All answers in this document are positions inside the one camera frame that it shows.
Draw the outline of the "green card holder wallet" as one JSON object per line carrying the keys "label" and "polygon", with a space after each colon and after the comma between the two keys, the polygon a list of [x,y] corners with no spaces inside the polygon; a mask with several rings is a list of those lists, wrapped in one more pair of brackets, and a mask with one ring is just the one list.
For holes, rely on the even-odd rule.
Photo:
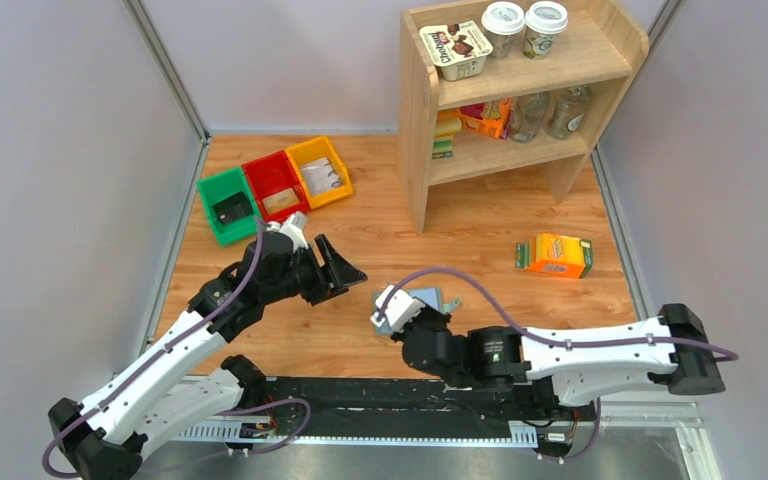
{"label": "green card holder wallet", "polygon": [[[393,333],[393,327],[388,320],[377,319],[378,310],[380,307],[380,302],[378,299],[383,298],[391,289],[392,287],[388,286],[386,290],[375,293],[373,295],[373,312],[370,316],[370,322],[372,323],[377,335],[389,336]],[[449,302],[446,302],[443,297],[443,292],[439,287],[408,289],[405,290],[405,294],[444,314],[452,313],[462,305],[461,299],[459,297],[454,297]]]}

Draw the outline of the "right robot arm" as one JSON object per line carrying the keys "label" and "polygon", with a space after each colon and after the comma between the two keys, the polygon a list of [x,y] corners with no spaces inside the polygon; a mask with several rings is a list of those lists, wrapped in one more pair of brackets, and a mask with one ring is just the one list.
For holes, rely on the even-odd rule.
{"label": "right robot arm", "polygon": [[455,335],[450,315],[409,298],[372,322],[401,343],[404,362],[446,385],[473,390],[533,386],[541,417],[558,417],[606,395],[663,385],[670,394],[701,396],[726,387],[704,325],[686,305],[665,304],[639,322],[571,330],[486,327]]}

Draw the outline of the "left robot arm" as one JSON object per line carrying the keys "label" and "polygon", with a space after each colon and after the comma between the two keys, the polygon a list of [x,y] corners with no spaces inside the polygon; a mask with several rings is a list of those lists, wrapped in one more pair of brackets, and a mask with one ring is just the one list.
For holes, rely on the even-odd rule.
{"label": "left robot arm", "polygon": [[266,306],[296,296],[317,305],[366,279],[326,236],[309,244],[299,227],[259,225],[243,257],[206,282],[161,339],[93,394],[51,407],[54,438],[43,469],[60,479],[130,479],[160,446],[210,416],[293,404],[270,401],[264,374],[242,355],[194,385],[176,386],[260,321]]}

